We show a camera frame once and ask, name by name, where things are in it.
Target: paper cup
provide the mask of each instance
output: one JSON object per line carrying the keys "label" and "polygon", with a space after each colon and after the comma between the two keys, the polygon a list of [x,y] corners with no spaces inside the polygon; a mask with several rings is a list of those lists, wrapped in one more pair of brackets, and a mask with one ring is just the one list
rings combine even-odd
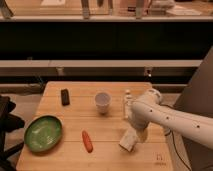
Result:
{"label": "paper cup", "polygon": [[101,114],[105,114],[109,110],[110,105],[110,96],[105,92],[98,93],[95,96],[95,104],[97,106],[97,110]]}

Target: wooden tabletop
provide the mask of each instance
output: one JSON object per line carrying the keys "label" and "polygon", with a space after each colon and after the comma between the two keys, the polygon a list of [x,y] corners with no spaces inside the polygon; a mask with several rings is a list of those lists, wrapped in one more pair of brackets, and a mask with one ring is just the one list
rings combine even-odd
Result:
{"label": "wooden tabletop", "polygon": [[[60,90],[67,88],[71,104],[63,107]],[[18,171],[171,171],[173,170],[163,129],[150,124],[145,142],[137,143],[132,152],[119,146],[129,123],[124,119],[123,97],[126,89],[137,97],[151,88],[150,83],[135,82],[49,82],[35,118],[53,115],[63,125],[61,141],[42,155],[31,153],[24,146]],[[105,91],[111,95],[109,112],[100,115],[94,97]],[[88,153],[81,133],[90,135],[94,150]]]}

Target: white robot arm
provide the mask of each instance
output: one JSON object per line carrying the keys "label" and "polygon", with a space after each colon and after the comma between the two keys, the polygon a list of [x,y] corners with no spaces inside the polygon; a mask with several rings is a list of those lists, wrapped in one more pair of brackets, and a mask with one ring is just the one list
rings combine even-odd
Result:
{"label": "white robot arm", "polygon": [[156,89],[149,89],[132,103],[130,124],[139,131],[143,131],[153,122],[171,130],[177,131],[184,137],[196,141],[213,149],[213,119],[192,113],[177,111],[161,106],[161,93]]}

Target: cable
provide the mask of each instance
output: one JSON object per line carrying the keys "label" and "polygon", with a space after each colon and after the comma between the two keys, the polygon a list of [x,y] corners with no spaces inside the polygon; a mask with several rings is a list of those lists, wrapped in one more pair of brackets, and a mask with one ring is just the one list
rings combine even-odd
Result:
{"label": "cable", "polygon": [[178,150],[177,150],[177,147],[176,147],[176,144],[175,144],[174,132],[171,131],[171,134],[172,134],[173,146],[174,146],[174,149],[175,149],[175,152],[176,152],[178,158],[180,159],[180,161],[184,164],[184,166],[185,166],[189,171],[192,171],[191,168],[186,164],[186,162],[181,158],[180,154],[178,153]]}
{"label": "cable", "polygon": [[172,133],[172,131],[171,131],[171,130],[169,130],[169,132],[165,133],[165,134],[164,134],[164,136],[166,136],[166,137],[167,137],[167,136],[169,136],[171,133]]}

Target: green bowl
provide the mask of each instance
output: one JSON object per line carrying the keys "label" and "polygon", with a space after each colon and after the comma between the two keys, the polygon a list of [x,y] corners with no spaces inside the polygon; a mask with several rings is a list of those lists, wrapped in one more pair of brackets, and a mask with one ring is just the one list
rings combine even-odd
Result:
{"label": "green bowl", "polygon": [[44,152],[54,147],[62,136],[62,124],[54,116],[34,120],[24,134],[24,142],[32,152]]}

